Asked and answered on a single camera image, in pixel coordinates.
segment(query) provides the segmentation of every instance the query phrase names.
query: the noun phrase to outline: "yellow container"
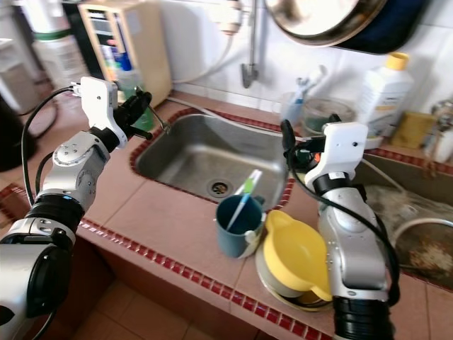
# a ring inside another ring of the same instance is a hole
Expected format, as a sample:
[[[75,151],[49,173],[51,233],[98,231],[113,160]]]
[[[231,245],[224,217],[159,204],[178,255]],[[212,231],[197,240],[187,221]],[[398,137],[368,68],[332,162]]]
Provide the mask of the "yellow container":
[[[326,265],[326,245],[312,227],[279,210],[269,212],[265,223],[264,259],[276,279],[288,288],[313,291],[331,301]]]

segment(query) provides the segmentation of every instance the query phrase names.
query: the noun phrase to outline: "yellow bottle cap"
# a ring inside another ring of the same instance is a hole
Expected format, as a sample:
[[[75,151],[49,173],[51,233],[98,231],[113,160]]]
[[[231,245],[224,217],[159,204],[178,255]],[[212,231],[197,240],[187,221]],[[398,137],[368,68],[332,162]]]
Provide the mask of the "yellow bottle cap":
[[[396,69],[401,71],[406,68],[406,65],[409,62],[409,55],[406,53],[392,52],[387,58],[385,66],[389,69]]]

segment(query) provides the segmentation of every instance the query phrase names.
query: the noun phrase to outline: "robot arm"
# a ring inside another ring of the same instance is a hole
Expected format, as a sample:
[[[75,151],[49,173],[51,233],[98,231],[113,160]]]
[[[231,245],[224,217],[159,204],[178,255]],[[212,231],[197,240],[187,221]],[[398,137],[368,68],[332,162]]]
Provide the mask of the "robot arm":
[[[350,182],[363,157],[367,127],[359,123],[327,124],[323,137],[306,139],[297,146],[289,122],[282,124],[282,131],[290,169],[293,174],[296,169],[306,173],[302,188],[321,201],[319,232],[328,250],[334,339],[393,339],[389,304],[399,297],[398,275],[392,277],[389,300],[386,257],[377,235],[387,247],[389,243],[365,197]],[[393,249],[390,252],[396,258]]]
[[[148,107],[150,93],[138,91],[118,107],[116,85],[107,81],[84,77],[73,91],[81,96],[91,128],[55,150],[52,170],[30,211],[0,239],[0,339],[22,339],[36,317],[64,301],[75,233],[110,152],[133,135],[152,137],[132,127]]]

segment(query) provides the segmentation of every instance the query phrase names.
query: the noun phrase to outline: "sink drain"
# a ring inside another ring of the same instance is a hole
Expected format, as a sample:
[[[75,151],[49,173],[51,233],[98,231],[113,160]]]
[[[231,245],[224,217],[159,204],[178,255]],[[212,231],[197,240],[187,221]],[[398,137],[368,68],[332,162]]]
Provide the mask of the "sink drain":
[[[233,191],[233,185],[224,179],[214,179],[207,184],[207,192],[214,198],[227,197]]]

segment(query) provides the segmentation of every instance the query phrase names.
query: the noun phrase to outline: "stainless steel sink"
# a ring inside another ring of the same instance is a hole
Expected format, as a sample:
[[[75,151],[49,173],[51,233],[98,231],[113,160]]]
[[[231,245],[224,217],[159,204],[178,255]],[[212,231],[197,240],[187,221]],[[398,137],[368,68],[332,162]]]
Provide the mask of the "stainless steel sink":
[[[143,176],[214,201],[231,195],[254,169],[263,172],[253,192],[264,208],[278,204],[288,171],[282,139],[190,114],[176,120],[137,158]]]

